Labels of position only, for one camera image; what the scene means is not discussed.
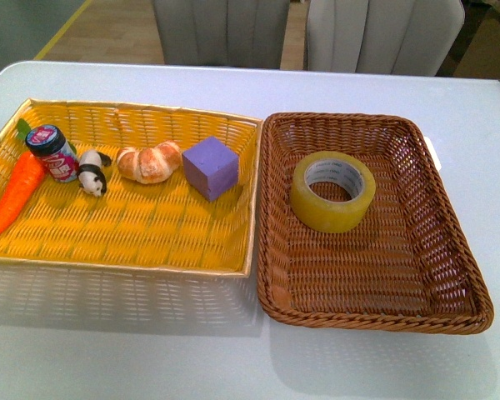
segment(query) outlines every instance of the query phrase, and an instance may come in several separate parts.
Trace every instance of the panda figurine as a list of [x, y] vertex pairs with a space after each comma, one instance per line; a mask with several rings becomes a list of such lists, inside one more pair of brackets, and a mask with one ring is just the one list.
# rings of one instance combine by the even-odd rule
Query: panda figurine
[[97, 152], [96, 150], [87, 150], [82, 154], [79, 160], [77, 178], [80, 181], [80, 188], [85, 193], [92, 194], [97, 198], [108, 191], [106, 176], [102, 172], [102, 166], [109, 167], [111, 158]]

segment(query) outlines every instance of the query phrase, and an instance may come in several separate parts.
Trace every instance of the tape roll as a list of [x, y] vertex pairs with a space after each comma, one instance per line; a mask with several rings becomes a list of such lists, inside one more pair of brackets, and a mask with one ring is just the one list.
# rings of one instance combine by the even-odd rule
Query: tape roll
[[[332, 182], [351, 197], [333, 202], [318, 196], [310, 185]], [[306, 156], [294, 169], [291, 207], [297, 218], [319, 232], [344, 233], [363, 219], [376, 192], [376, 182], [361, 161], [341, 152], [315, 152]]]

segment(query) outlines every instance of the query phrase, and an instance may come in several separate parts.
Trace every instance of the tape inner core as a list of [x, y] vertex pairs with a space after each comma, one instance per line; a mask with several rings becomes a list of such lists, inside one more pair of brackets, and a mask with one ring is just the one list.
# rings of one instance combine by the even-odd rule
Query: tape inner core
[[361, 173], [348, 162], [335, 158], [325, 158], [311, 164], [304, 173], [304, 180], [308, 186], [320, 182], [335, 183], [348, 192], [352, 198], [350, 202], [365, 188]]

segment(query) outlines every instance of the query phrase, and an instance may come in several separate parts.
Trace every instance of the purple cube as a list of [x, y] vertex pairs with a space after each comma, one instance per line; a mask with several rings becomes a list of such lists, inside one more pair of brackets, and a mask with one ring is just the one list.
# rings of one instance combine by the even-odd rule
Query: purple cube
[[216, 137], [208, 137], [182, 155], [185, 177], [208, 201], [237, 184], [239, 156]]

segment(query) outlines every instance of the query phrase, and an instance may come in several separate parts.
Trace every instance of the chair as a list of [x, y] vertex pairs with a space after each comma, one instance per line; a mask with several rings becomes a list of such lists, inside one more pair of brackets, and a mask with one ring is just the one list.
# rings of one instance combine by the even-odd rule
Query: chair
[[166, 64], [280, 68], [290, 0], [152, 0]]
[[461, 30], [461, 0], [312, 0], [310, 71], [434, 76]]

